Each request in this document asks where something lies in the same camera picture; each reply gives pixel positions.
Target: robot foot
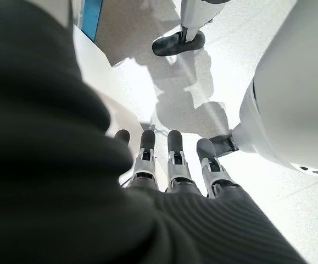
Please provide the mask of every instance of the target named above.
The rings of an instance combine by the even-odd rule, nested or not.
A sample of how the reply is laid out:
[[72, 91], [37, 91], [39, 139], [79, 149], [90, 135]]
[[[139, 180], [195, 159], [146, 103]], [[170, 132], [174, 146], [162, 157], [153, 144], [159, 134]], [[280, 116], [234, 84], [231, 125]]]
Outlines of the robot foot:
[[184, 42], [180, 39], [181, 32], [169, 37], [162, 37], [153, 43], [153, 52], [156, 56], [172, 56], [184, 51], [195, 51], [201, 49], [205, 44], [204, 33], [198, 31], [191, 42]]

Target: white floor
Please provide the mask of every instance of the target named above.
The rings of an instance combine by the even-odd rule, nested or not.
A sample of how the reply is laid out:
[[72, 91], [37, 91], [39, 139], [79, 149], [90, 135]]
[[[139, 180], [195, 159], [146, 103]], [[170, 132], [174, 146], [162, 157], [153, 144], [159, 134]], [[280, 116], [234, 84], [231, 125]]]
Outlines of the white floor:
[[[177, 129], [192, 177], [206, 193], [196, 143], [239, 123], [256, 65], [294, 3], [232, 0], [202, 28], [204, 49], [160, 58], [152, 42], [179, 31], [180, 0], [103, 2], [96, 44], [113, 65], [142, 126], [155, 131], [155, 154], [164, 170], [166, 137]], [[309, 263], [318, 263], [318, 178], [243, 152], [220, 161]], [[159, 180], [163, 186], [165, 179]]]

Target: blue panel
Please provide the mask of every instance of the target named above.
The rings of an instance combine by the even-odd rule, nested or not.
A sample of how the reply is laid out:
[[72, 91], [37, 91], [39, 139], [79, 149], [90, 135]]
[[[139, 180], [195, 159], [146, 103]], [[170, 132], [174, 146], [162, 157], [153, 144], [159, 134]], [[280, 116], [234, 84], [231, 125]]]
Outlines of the blue panel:
[[97, 34], [103, 0], [85, 0], [82, 31], [93, 42]]

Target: black fabric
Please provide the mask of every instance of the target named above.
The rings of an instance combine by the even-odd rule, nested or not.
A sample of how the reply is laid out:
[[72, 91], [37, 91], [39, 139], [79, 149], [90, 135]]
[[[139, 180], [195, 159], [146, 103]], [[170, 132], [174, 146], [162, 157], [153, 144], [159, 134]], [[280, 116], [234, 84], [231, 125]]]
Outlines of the black fabric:
[[[124, 192], [117, 179], [132, 158], [104, 135], [109, 113], [81, 80], [71, 33], [33, 5], [0, 0], [0, 263], [303, 263], [254, 205]], [[191, 203], [219, 247], [198, 244], [212, 240], [187, 226]], [[267, 258], [259, 242], [273, 236]]]

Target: robotic finger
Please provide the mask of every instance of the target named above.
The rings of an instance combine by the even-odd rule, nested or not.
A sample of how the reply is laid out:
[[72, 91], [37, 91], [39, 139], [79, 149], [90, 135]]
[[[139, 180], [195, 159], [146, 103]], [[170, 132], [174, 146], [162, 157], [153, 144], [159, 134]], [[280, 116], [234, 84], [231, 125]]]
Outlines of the robotic finger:
[[143, 132], [139, 154], [135, 161], [133, 176], [128, 187], [143, 187], [158, 190], [155, 177], [155, 134], [151, 130]]
[[203, 179], [208, 190], [208, 198], [214, 199], [221, 195], [226, 187], [237, 186], [226, 169], [217, 159], [213, 143], [209, 139], [200, 139], [197, 143], [197, 154], [202, 165]]
[[195, 193], [201, 195], [189, 172], [183, 152], [182, 135], [172, 130], [168, 135], [168, 193]]

